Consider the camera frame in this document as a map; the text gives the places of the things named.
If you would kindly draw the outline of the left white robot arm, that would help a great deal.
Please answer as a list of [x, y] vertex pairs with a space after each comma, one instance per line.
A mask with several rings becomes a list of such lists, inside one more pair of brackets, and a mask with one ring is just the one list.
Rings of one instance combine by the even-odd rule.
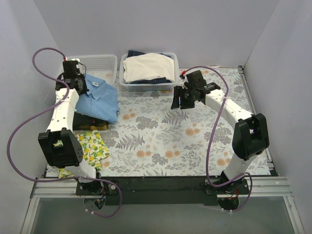
[[97, 179], [97, 170], [83, 159], [83, 146], [73, 133], [73, 120], [79, 96], [87, 93], [84, 64], [78, 58], [64, 61], [64, 72], [57, 78], [56, 103], [52, 119], [38, 141], [50, 166], [64, 169], [67, 177], [75, 177], [79, 189], [87, 194], [98, 195], [103, 192], [104, 184]]

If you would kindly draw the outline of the light blue long sleeve shirt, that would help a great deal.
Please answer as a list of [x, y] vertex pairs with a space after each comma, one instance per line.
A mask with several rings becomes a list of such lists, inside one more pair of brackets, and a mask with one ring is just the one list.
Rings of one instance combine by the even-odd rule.
[[76, 104], [77, 113], [107, 122], [118, 122], [117, 89], [106, 81], [86, 75], [87, 93], [80, 95]]

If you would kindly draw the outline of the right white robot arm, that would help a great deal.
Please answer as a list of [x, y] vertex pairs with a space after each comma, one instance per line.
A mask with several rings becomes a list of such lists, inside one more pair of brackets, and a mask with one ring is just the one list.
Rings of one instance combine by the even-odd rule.
[[243, 178], [250, 175], [246, 170], [252, 161], [269, 147], [267, 121], [263, 114], [253, 114], [231, 100], [228, 85], [225, 86], [226, 90], [222, 91], [216, 83], [206, 82], [200, 67], [196, 66], [193, 69], [193, 72], [187, 69], [181, 73], [180, 77], [184, 79], [184, 83], [182, 86], [174, 87], [171, 109], [191, 109], [194, 108], [196, 101], [200, 101], [218, 113], [211, 131], [207, 157], [210, 156], [219, 120], [223, 118], [232, 126], [234, 154], [230, 163], [222, 171], [219, 180], [212, 182], [209, 177], [207, 178], [211, 188], [231, 194], [237, 190]]

